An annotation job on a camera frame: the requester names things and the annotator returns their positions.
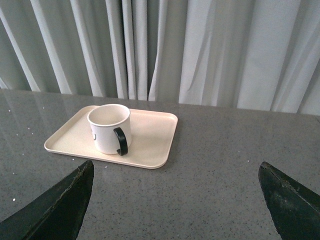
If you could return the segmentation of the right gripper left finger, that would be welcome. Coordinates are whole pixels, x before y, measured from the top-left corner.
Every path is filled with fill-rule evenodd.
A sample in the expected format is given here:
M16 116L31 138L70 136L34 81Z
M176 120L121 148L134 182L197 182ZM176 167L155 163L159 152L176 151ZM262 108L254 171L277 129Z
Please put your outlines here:
M75 240L93 187L87 160L31 203L0 223L2 240Z

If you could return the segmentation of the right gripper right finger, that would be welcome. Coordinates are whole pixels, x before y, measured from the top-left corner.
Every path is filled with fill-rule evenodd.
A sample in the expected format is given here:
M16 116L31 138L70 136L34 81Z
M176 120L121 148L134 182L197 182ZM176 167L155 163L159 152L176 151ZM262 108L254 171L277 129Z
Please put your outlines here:
M320 196L268 162L258 170L260 187L283 240L320 238Z

